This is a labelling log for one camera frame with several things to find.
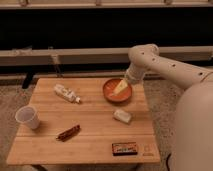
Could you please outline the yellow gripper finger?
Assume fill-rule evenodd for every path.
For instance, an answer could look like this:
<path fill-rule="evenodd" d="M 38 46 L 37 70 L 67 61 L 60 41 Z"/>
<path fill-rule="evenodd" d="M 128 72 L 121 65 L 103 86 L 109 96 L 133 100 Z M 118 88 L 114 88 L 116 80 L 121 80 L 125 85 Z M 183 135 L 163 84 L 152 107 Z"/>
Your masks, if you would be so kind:
<path fill-rule="evenodd" d="M 119 94 L 121 91 L 123 91 L 125 88 L 128 87 L 128 83 L 122 79 L 119 84 L 115 87 L 115 89 L 113 90 L 113 93 L 115 95 Z"/>

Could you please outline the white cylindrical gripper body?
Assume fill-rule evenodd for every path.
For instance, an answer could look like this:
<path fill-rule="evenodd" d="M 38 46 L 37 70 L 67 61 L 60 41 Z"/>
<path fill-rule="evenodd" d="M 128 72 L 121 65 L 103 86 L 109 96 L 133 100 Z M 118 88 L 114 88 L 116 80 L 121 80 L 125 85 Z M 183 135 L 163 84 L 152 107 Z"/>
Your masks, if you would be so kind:
<path fill-rule="evenodd" d="M 141 83 L 145 75 L 145 71 L 135 65 L 130 65 L 125 72 L 125 80 L 129 84 Z"/>

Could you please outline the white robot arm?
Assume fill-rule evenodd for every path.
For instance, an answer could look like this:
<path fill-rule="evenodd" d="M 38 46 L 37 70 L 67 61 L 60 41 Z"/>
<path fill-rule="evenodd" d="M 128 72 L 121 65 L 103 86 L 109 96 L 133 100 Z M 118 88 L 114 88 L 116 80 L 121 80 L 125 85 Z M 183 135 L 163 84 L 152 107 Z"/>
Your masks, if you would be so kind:
<path fill-rule="evenodd" d="M 140 83 L 148 70 L 158 73 L 183 89 L 201 82 L 213 82 L 212 70 L 161 57 L 155 44 L 133 46 L 129 49 L 128 57 L 129 68 L 114 88 L 115 95 L 124 91 L 129 84 Z"/>

